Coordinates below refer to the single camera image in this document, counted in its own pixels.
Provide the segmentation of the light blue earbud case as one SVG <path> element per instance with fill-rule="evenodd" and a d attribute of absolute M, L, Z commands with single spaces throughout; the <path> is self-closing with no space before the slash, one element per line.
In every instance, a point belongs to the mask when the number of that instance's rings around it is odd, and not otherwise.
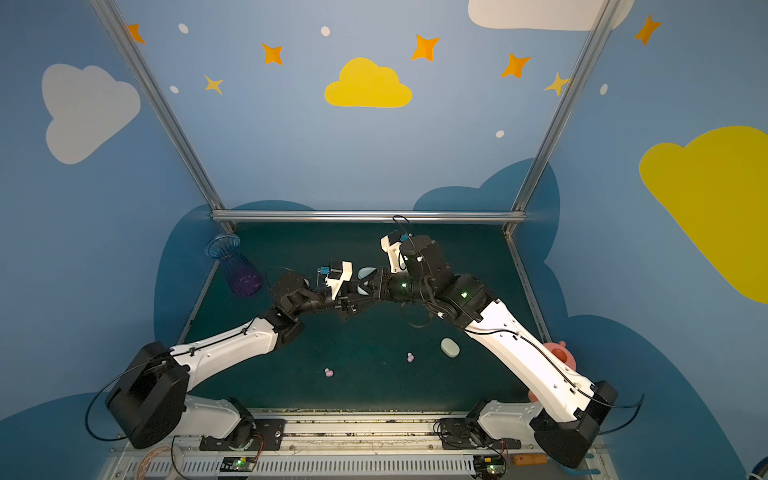
<path fill-rule="evenodd" d="M 360 295 L 369 296 L 372 292 L 371 281 L 377 272 L 376 267 L 363 267 L 357 273 L 357 292 Z"/>

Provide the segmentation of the mint green earbud case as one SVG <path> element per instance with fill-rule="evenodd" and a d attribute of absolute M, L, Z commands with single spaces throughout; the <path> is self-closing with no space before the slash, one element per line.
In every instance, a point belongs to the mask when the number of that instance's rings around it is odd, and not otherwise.
<path fill-rule="evenodd" d="M 449 358 L 456 358 L 460 354 L 459 345 L 451 338 L 443 338 L 440 341 L 440 350 Z"/>

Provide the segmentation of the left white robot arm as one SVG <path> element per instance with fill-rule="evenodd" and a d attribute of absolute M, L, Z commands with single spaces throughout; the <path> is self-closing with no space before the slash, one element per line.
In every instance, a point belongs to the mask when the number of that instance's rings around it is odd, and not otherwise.
<path fill-rule="evenodd" d="M 246 434 L 249 411 L 233 399 L 207 400 L 191 390 L 248 359 L 290 343 L 304 326 L 304 313 L 356 312 L 355 301 L 371 299 L 363 283 L 328 278 L 311 289 L 301 274 L 288 271 L 270 290 L 272 305 L 245 324 L 218 335 L 166 347 L 145 345 L 107 395 L 105 406 L 130 444 L 143 449 L 173 436 L 226 438 Z"/>

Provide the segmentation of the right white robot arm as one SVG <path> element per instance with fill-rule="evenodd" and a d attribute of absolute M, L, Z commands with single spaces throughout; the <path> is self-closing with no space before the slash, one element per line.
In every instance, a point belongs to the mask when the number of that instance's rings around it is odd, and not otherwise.
<path fill-rule="evenodd" d="M 536 398 L 481 403 L 469 421 L 489 439 L 531 442 L 559 464 L 577 468 L 616 405 L 616 389 L 568 367 L 480 279 L 454 272 L 430 237 L 393 235 L 381 244 L 390 264 L 361 268 L 357 292 L 381 301 L 423 304 L 494 354 Z"/>

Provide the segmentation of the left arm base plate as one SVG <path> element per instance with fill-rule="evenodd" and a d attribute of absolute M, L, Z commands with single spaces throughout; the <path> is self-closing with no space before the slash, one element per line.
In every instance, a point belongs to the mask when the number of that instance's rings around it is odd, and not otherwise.
<path fill-rule="evenodd" d="M 224 438 L 204 436 L 201 438 L 201 451 L 278 451 L 281 447 L 286 426 L 284 419 L 242 420 L 235 429 Z"/>

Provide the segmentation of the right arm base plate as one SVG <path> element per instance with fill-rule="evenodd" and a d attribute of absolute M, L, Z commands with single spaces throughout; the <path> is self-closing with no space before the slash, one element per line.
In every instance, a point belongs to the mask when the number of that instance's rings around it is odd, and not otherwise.
<path fill-rule="evenodd" d="M 473 449 L 520 449 L 522 443 L 517 439 L 503 438 L 494 440 L 472 420 L 466 418 L 441 418 L 433 424 L 433 432 L 447 450 Z"/>

